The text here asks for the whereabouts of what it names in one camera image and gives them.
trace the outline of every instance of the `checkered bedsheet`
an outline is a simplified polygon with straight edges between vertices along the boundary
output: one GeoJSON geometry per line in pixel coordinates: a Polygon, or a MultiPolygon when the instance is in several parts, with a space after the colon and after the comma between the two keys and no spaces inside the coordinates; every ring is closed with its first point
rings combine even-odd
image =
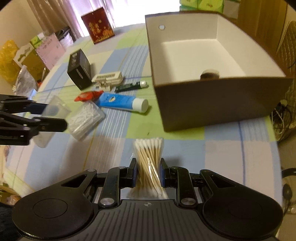
{"type": "Polygon", "coordinates": [[[56,133],[46,148],[33,141],[29,146],[11,147],[4,172],[8,184],[25,196],[85,169],[107,172],[114,166],[128,166],[133,139],[163,137],[163,158],[169,166],[195,173],[211,169],[281,203],[279,154],[269,118],[165,133],[151,83],[145,25],[119,28],[115,33],[97,45],[89,37],[77,40],[51,70],[34,100],[48,103],[57,95],[71,110],[81,105],[73,101],[80,91],[67,75],[70,53],[81,48],[93,74],[121,71],[126,83],[147,81],[149,88],[125,94],[148,99],[148,113],[103,109],[105,120],[82,142],[66,131],[56,133]]]}

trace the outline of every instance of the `small black box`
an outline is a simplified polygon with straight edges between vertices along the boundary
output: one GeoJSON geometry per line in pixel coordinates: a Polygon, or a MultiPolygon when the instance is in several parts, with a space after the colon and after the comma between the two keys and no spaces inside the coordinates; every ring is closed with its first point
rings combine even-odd
{"type": "Polygon", "coordinates": [[[91,66],[81,49],[70,55],[67,73],[80,90],[91,86],[91,66]]]}

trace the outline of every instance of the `red box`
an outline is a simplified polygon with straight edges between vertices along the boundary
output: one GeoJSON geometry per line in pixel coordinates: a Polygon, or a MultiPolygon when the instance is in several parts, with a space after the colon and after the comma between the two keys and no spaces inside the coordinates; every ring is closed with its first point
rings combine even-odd
{"type": "Polygon", "coordinates": [[[114,36],[104,8],[98,8],[81,16],[81,18],[94,44],[114,36]]]}

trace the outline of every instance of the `green packaging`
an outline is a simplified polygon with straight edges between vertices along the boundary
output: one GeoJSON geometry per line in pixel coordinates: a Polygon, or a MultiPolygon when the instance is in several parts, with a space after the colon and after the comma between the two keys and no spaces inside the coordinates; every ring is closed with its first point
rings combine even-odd
{"type": "Polygon", "coordinates": [[[223,13],[224,0],[198,0],[197,8],[204,11],[223,13]]]}
{"type": "Polygon", "coordinates": [[[180,0],[180,10],[204,10],[223,13],[224,0],[180,0]]]}
{"type": "Polygon", "coordinates": [[[187,7],[197,8],[197,0],[180,0],[180,4],[187,7]]]}

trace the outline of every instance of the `red packet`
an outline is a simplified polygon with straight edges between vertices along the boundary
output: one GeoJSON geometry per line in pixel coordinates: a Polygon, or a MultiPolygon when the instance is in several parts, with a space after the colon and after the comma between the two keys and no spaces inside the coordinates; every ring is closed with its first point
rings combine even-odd
{"type": "Polygon", "coordinates": [[[98,8],[93,12],[81,16],[81,18],[94,44],[114,36],[104,8],[98,8]]]}
{"type": "Polygon", "coordinates": [[[85,102],[88,100],[96,100],[98,99],[102,94],[104,93],[104,91],[87,91],[87,92],[83,92],[80,95],[78,95],[74,101],[81,101],[81,102],[85,102]]]}

